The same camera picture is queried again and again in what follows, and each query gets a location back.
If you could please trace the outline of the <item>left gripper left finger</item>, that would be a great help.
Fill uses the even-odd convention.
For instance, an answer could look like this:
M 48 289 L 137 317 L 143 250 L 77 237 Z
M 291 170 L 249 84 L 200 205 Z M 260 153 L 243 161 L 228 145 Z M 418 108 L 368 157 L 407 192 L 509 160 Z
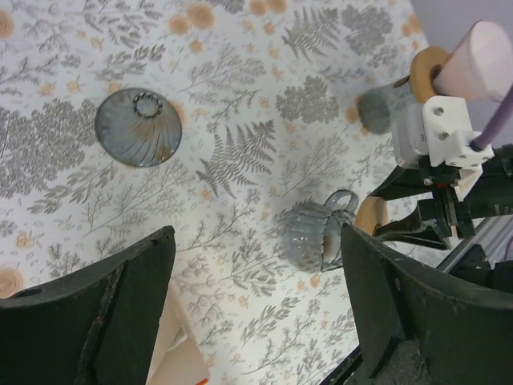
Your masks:
M 176 255 L 165 226 L 1 301 L 3 384 L 144 384 Z

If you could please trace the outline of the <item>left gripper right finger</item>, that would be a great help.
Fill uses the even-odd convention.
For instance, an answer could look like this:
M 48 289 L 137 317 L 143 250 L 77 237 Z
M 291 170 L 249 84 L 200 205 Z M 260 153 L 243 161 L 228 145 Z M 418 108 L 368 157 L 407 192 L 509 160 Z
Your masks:
M 445 274 L 352 225 L 341 255 L 359 383 L 510 384 L 512 296 Z

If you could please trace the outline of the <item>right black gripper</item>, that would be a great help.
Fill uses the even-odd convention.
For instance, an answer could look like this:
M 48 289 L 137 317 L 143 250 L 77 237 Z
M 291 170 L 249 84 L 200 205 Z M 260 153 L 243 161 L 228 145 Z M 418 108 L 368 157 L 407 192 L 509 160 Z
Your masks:
M 376 228 L 373 237 L 379 241 L 398 241 L 431 249 L 448 250 L 450 238 L 471 238 L 476 234 L 470 206 L 460 201 L 456 188 L 461 168 L 429 160 L 419 161 L 418 169 L 395 167 L 369 196 L 393 201 L 430 192 L 430 199 L 417 204 L 418 217 L 409 215 L 399 221 Z

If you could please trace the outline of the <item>wooden ring dripper holder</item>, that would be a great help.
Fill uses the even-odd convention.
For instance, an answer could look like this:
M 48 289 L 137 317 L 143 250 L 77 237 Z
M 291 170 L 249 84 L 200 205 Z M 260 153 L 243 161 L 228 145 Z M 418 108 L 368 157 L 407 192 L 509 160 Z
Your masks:
M 438 46 L 429 46 L 414 56 L 410 66 L 410 88 L 418 103 L 425 103 L 438 94 L 433 82 L 450 57 L 451 53 Z

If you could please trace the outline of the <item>white paper coffee filter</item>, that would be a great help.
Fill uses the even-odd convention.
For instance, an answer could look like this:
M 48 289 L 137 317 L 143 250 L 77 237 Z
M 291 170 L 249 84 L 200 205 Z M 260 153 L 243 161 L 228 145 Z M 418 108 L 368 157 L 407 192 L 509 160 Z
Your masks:
M 476 22 L 433 81 L 440 95 L 502 102 L 512 85 L 512 42 L 498 24 Z

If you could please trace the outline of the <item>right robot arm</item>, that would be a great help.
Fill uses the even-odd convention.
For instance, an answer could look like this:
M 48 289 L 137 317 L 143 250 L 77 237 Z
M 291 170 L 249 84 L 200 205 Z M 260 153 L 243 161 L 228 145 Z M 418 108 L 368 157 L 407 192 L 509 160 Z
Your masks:
M 428 155 L 414 168 L 397 166 L 361 204 L 355 225 L 379 241 L 399 241 L 430 249 L 448 250 L 450 238 L 468 239 L 476 234 L 474 219 L 512 213 L 512 146 L 494 150 L 483 165 L 483 174 L 462 200 L 456 188 L 463 185 L 455 164 L 432 166 Z M 430 193 L 413 212 L 388 222 L 387 201 Z

